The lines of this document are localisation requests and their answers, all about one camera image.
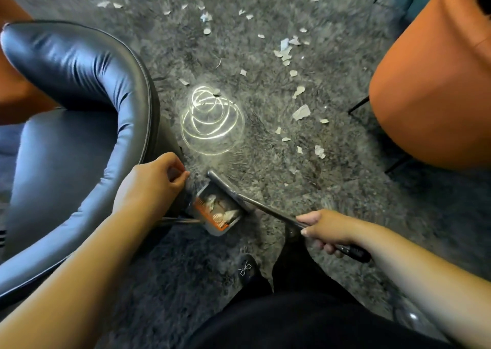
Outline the scattered white paper scraps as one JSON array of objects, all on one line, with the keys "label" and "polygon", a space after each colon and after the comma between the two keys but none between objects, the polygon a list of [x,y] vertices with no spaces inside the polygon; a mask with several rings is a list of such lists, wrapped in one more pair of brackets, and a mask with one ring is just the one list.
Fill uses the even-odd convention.
[{"label": "scattered white paper scraps", "polygon": [[282,143],[311,116],[294,56],[332,0],[37,0],[36,9],[132,39],[156,82],[161,113],[182,145],[206,155],[236,147],[250,109]]}]

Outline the paper scraps in dustpan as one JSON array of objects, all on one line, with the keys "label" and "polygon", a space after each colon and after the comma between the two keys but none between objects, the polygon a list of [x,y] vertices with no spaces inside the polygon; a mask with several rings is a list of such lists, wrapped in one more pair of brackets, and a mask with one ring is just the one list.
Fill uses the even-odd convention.
[{"label": "paper scraps in dustpan", "polygon": [[233,223],[241,215],[240,209],[237,209],[231,202],[226,201],[217,195],[205,197],[205,208],[210,213],[213,223],[219,228],[225,228]]}]

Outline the orange upholstered chair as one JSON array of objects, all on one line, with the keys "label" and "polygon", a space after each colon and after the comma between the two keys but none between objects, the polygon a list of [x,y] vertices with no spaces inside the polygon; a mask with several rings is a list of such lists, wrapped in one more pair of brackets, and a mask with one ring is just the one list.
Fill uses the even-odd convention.
[{"label": "orange upholstered chair", "polygon": [[491,18],[478,0],[429,0],[348,113],[366,103],[408,158],[491,169]]},{"label": "orange upholstered chair", "polygon": [[[31,21],[15,0],[0,0],[0,33],[6,23]],[[30,83],[7,60],[0,45],[0,126],[26,122],[58,104]]]}]

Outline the silver dustpan with orange label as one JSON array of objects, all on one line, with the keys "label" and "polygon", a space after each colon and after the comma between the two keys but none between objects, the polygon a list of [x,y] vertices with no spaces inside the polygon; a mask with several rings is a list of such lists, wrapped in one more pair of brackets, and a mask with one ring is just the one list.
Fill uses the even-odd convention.
[{"label": "silver dustpan with orange label", "polygon": [[[205,208],[205,197],[212,194],[231,202],[234,207],[240,209],[241,211],[240,217],[225,228],[219,229],[213,223],[210,213]],[[223,190],[221,190],[218,186],[214,185],[210,181],[206,183],[193,197],[190,205],[188,206],[187,213],[194,219],[199,220],[205,230],[212,236],[222,236],[226,234],[231,228],[233,228],[247,215],[247,212],[244,209],[242,209],[236,202],[234,202],[228,195],[226,195]]]}]

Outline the person's left hand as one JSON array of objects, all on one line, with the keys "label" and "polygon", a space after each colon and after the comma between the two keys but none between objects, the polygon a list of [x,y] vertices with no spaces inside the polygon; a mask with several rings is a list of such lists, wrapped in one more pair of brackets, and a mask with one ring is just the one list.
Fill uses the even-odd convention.
[{"label": "person's left hand", "polygon": [[187,171],[180,158],[167,152],[154,161],[139,164],[123,179],[113,205],[113,213],[135,215],[149,224],[168,212],[181,192],[165,192],[163,175],[167,171]]}]

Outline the person's left forearm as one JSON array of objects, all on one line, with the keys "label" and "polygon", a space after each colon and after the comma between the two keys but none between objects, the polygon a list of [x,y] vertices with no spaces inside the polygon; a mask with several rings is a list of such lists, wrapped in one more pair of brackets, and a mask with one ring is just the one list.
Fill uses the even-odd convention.
[{"label": "person's left forearm", "polygon": [[165,212],[115,210],[0,322],[0,349],[94,349],[114,285]]}]

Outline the long-handled black brush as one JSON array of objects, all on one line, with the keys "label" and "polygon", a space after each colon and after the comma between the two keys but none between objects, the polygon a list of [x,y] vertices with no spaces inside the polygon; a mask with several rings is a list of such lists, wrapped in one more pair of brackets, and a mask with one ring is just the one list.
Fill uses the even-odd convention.
[{"label": "long-handled black brush", "polygon": [[[297,227],[299,229],[307,228],[310,224],[299,222],[297,219],[285,212],[274,209],[263,203],[260,203],[240,192],[240,190],[231,181],[224,177],[222,174],[218,173],[214,169],[209,169],[206,173],[210,182],[218,186],[221,190],[226,193],[234,202],[236,202],[242,209],[247,212],[252,212],[254,209],[259,209],[263,213],[273,216],[274,218],[285,222],[288,225]],[[366,264],[372,260],[371,254],[357,245],[340,245],[335,244],[335,249],[340,253],[354,259],[360,263]]]}]

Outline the black shoe with bow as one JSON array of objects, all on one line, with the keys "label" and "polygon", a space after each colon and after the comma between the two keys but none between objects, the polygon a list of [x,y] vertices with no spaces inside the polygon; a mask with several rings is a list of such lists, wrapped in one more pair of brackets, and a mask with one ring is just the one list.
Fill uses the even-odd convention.
[{"label": "black shoe with bow", "polygon": [[251,254],[242,255],[238,265],[238,278],[241,292],[251,296],[266,296],[272,293],[272,287],[262,275],[259,265]]}]

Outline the person's black trousers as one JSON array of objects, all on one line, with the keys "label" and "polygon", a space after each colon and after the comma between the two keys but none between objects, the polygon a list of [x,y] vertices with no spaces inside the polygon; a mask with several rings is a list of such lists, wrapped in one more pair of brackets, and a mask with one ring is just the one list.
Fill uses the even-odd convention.
[{"label": "person's black trousers", "polygon": [[453,349],[366,309],[287,240],[273,267],[272,293],[241,289],[183,349]]}]

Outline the person's right hand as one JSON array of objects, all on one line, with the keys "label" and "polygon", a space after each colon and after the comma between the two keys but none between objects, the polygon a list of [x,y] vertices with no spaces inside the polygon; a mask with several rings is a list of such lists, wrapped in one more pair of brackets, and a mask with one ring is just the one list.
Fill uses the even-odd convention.
[{"label": "person's right hand", "polygon": [[316,224],[303,228],[301,234],[313,239],[317,247],[338,259],[344,254],[337,251],[335,244],[350,245],[356,238],[356,233],[362,228],[364,222],[334,210],[321,209],[322,219]]}]

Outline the grey shaggy rug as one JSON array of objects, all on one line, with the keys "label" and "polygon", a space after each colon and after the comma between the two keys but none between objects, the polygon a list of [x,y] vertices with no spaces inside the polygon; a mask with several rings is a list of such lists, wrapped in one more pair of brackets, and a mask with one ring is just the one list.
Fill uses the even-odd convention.
[{"label": "grey shaggy rug", "polygon": [[[15,1],[35,18],[77,22],[37,10],[37,0]],[[250,109],[247,121],[258,129],[246,129],[229,152],[205,156],[180,141],[186,164],[196,183],[213,167],[276,208],[285,204],[292,214],[335,209],[384,225],[491,280],[491,172],[449,172],[411,161],[385,174],[401,151],[379,128],[369,105],[347,114],[365,96],[376,66],[399,33],[392,0],[371,1],[332,0],[307,36],[312,41],[300,52],[305,56],[291,51],[311,107],[300,126],[291,124],[296,140],[277,140],[273,120]],[[82,24],[132,47],[132,39]]]}]

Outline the person's right forearm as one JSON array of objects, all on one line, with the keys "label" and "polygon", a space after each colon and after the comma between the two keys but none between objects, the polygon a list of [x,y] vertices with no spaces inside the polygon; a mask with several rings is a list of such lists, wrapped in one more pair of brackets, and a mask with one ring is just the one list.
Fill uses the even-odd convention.
[{"label": "person's right forearm", "polygon": [[447,337],[491,349],[491,282],[376,224],[357,225],[353,242]]}]

